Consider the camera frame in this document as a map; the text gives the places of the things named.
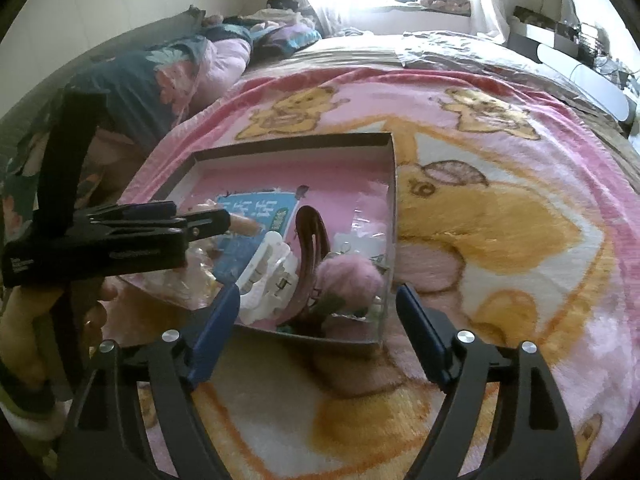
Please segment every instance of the pink blanket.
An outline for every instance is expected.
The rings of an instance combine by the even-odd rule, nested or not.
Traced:
[[[640,203],[548,94],[467,73],[366,68],[243,82],[162,140],[121,202],[151,199],[197,150],[378,131],[396,146],[395,278],[487,342],[537,343],[587,476],[640,401]],[[248,336],[228,348],[194,400],[234,478],[402,478],[442,403],[394,316],[368,360],[301,358]],[[496,397],[487,390],[462,472],[479,464]]]

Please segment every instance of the open cardboard box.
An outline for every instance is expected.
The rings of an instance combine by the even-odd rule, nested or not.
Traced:
[[[349,320],[351,324],[366,324],[365,330],[356,330],[358,335],[311,338],[275,332],[273,327],[265,328],[260,323],[245,326],[241,321],[237,322],[246,330],[277,334],[289,340],[347,345],[352,349],[354,346],[376,348],[382,341],[387,305],[392,299],[390,288],[396,241],[395,168],[392,136],[387,133],[311,135],[246,142],[193,153],[162,185],[154,200],[172,200],[178,210],[185,210],[206,199],[215,200],[229,193],[267,189],[291,192],[301,186],[308,187],[296,208],[306,204],[319,211],[334,250],[334,235],[351,230],[354,204],[361,193],[371,182],[387,185],[383,265],[388,270],[384,274],[380,307],[371,316],[367,314],[364,320]],[[293,221],[295,210],[288,218],[289,228],[284,239],[299,255],[300,245],[296,242]]]

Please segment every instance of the metal screw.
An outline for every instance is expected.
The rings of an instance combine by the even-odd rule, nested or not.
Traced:
[[[180,337],[180,332],[177,330],[167,330],[162,334],[162,341],[165,343],[173,343]]]
[[[538,351],[538,347],[536,346],[536,344],[532,343],[531,341],[525,341],[524,343],[522,343],[522,349],[527,354],[535,354]]]
[[[474,336],[473,332],[469,332],[469,330],[461,330],[458,332],[458,341],[462,343],[472,343],[476,340],[476,336]]]
[[[98,348],[100,349],[101,353],[108,354],[109,352],[111,352],[111,350],[114,349],[115,346],[116,343],[114,343],[111,339],[105,339],[100,343],[100,346],[98,346]]]

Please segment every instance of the human hand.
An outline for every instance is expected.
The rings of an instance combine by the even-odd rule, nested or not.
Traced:
[[[12,374],[33,390],[39,390],[47,379],[44,362],[38,354],[33,320],[46,314],[62,293],[63,289],[58,286],[17,286],[0,315],[0,359]],[[98,299],[111,301],[116,296],[116,287],[105,281]],[[82,342],[87,348],[100,343],[106,321],[107,312],[96,302],[84,318]]]

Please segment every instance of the fluffy pink ball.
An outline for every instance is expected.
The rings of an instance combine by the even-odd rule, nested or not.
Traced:
[[[316,270],[316,288],[321,295],[343,298],[347,310],[370,306],[382,284],[382,276],[371,260],[359,254],[328,258]]]

